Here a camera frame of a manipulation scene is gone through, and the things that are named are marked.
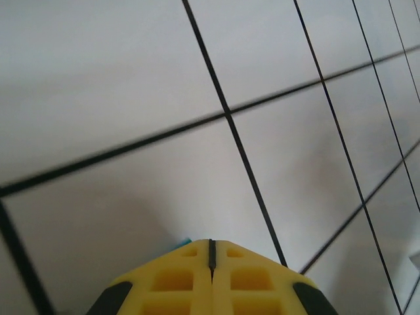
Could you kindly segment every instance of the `yellow plastic housing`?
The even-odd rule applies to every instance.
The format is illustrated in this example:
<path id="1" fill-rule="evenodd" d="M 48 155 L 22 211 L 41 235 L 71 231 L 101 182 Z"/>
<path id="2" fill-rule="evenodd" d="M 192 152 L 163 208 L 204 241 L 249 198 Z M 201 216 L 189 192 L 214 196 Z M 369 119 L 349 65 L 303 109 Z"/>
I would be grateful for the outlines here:
<path id="1" fill-rule="evenodd" d="M 209 240 L 176 249 L 115 279 L 131 282 L 117 315 L 306 315 L 293 290 L 308 278 L 229 241 L 216 242 L 213 282 Z"/>

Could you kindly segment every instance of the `tiled surface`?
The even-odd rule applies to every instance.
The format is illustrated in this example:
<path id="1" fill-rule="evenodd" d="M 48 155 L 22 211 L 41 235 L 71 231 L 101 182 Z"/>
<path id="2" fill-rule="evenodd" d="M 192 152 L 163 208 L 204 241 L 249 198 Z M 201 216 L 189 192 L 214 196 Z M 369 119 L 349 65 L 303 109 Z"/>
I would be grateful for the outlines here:
<path id="1" fill-rule="evenodd" d="M 388 2 L 355 1 L 373 57 L 399 51 Z M 324 75 L 369 61 L 352 1 L 298 2 Z M 406 48 L 420 44 L 413 2 L 391 2 Z M 229 105 L 317 79 L 293 1 L 191 6 Z M 10 2 L 0 26 L 1 186 L 222 110 L 181 1 Z M 420 84 L 420 52 L 408 58 Z M 420 103 L 406 59 L 377 68 L 407 152 L 420 137 Z M 400 157 L 376 78 L 367 68 L 327 87 L 366 196 Z M 360 204 L 322 86 L 234 121 L 286 260 L 300 270 Z M 420 195 L 418 150 L 407 165 Z M 230 240 L 278 261 L 225 120 L 5 202 L 57 310 L 74 314 L 114 276 L 187 236 Z M 419 274 L 408 256 L 420 250 L 403 165 L 367 206 L 403 307 Z M 31 314 L 0 255 L 0 313 Z M 397 314 L 363 211 L 308 275 L 339 314 Z M 408 314 L 418 312 L 417 296 Z"/>
<path id="2" fill-rule="evenodd" d="M 2 182 L 221 109 L 181 1 L 25 2 L 1 9 Z"/>
<path id="3" fill-rule="evenodd" d="M 403 167 L 372 198 L 367 209 L 396 296 L 405 305 L 419 275 L 409 257 L 420 249 L 420 213 Z"/>
<path id="4" fill-rule="evenodd" d="M 354 2 L 356 3 L 372 56 L 379 58 L 386 54 L 400 51 L 402 48 L 401 41 L 388 1 L 355 0 Z"/>
<path id="5" fill-rule="evenodd" d="M 229 105 L 318 78 L 292 1 L 191 6 Z"/>
<path id="6" fill-rule="evenodd" d="M 328 82 L 364 197 L 401 159 L 373 68 Z"/>
<path id="7" fill-rule="evenodd" d="M 420 198 L 420 150 L 417 148 L 407 159 L 407 168 L 410 173 L 414 191 Z"/>
<path id="8" fill-rule="evenodd" d="M 360 203 L 325 94 L 309 89 L 235 122 L 287 262 L 299 270 Z"/>
<path id="9" fill-rule="evenodd" d="M 420 21 L 413 1 L 390 0 L 405 47 L 420 43 Z"/>
<path id="10" fill-rule="evenodd" d="M 6 201 L 56 307 L 76 314 L 185 237 L 277 260 L 224 121 Z"/>
<path id="11" fill-rule="evenodd" d="M 395 129 L 405 153 L 420 137 L 420 103 L 404 56 L 377 66 Z"/>
<path id="12" fill-rule="evenodd" d="M 420 310 L 420 288 L 417 287 L 417 289 L 414 292 L 413 299 L 411 300 L 411 303 L 409 304 L 408 309 L 406 310 L 406 315 L 419 315 Z"/>
<path id="13" fill-rule="evenodd" d="M 369 61 L 351 1 L 298 1 L 324 75 Z"/>
<path id="14" fill-rule="evenodd" d="M 307 276 L 340 315 L 398 314 L 363 211 Z"/>
<path id="15" fill-rule="evenodd" d="M 417 90 L 420 89 L 420 52 L 416 51 L 407 55 L 408 61 L 413 72 L 414 81 Z"/>

